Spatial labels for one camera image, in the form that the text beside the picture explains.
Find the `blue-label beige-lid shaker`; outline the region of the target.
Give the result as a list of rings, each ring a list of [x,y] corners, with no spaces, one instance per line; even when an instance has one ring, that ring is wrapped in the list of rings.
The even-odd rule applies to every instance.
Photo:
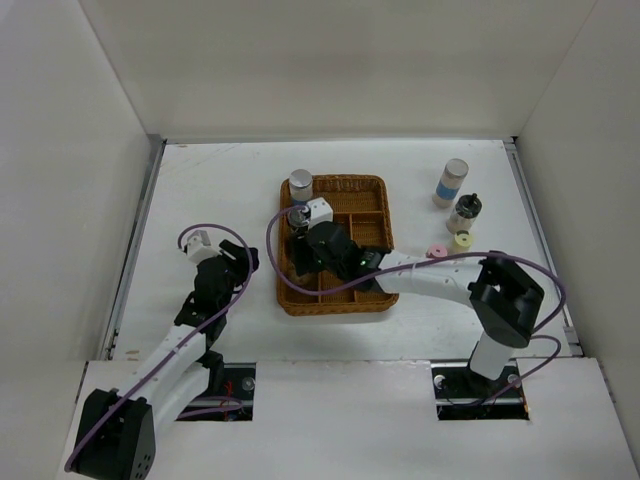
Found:
[[[468,172],[469,165],[465,160],[460,158],[450,159],[444,166],[444,170],[432,196],[433,203],[439,208],[451,206]]]

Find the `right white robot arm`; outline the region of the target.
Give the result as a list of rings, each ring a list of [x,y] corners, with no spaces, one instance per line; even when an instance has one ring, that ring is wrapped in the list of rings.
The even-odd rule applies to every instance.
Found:
[[[544,291],[515,261],[492,252],[476,263],[456,258],[429,266],[419,257],[362,247],[325,221],[289,241],[296,274],[328,272],[357,291],[416,294],[472,309],[483,329],[464,370],[473,394],[489,394],[512,354],[529,345]]]

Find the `blue-label silver-lid shaker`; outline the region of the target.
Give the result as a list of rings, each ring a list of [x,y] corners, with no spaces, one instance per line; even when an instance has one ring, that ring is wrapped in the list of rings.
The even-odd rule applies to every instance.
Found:
[[[291,202],[294,205],[302,205],[313,197],[313,176],[305,169],[297,169],[290,173],[289,191]]]

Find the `yellow-lid condiment bottle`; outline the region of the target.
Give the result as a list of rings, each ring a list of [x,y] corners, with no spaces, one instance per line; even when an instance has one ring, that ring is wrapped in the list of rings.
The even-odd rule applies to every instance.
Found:
[[[467,230],[457,231],[453,235],[451,252],[454,254],[468,252],[473,245],[473,235]]]

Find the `pink-lid condiment bottle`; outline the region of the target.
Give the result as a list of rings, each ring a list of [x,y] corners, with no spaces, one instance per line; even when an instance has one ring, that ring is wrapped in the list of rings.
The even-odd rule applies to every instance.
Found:
[[[445,245],[442,244],[432,244],[428,247],[425,256],[427,258],[444,258],[449,254],[448,249]]]

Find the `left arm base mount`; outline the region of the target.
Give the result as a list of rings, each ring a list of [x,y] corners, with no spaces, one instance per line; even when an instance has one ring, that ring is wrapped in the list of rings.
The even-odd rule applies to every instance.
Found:
[[[222,354],[214,351],[205,354],[200,363],[209,369],[209,386],[188,404],[178,420],[252,421],[256,393],[256,364],[228,363]]]

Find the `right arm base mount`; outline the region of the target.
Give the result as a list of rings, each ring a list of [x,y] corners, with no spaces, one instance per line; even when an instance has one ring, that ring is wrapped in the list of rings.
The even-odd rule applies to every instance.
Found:
[[[524,420],[529,411],[520,384],[499,394],[520,371],[512,360],[497,380],[472,372],[465,362],[435,362],[431,376],[436,414],[441,421]]]

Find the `black-lid glass jar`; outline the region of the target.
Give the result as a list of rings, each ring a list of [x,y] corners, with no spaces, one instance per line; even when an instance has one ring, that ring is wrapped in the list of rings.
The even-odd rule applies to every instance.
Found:
[[[298,287],[307,290],[315,290],[317,288],[317,275],[315,273],[299,274],[293,264],[287,266],[285,276]]]

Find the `black-knob glass grinder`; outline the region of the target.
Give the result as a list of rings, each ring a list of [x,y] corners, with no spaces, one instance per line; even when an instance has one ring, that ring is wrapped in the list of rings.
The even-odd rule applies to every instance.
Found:
[[[482,211],[483,204],[477,193],[462,195],[455,204],[446,227],[451,234],[469,231]]]

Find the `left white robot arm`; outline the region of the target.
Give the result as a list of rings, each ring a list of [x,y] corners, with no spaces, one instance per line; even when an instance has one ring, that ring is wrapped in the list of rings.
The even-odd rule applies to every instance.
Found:
[[[122,384],[94,389],[81,408],[64,469],[89,479],[144,479],[153,466],[161,431],[198,395],[224,387],[224,362],[212,351],[229,308],[259,267],[258,251],[222,241],[213,248],[188,241],[196,264],[193,290],[167,335]]]

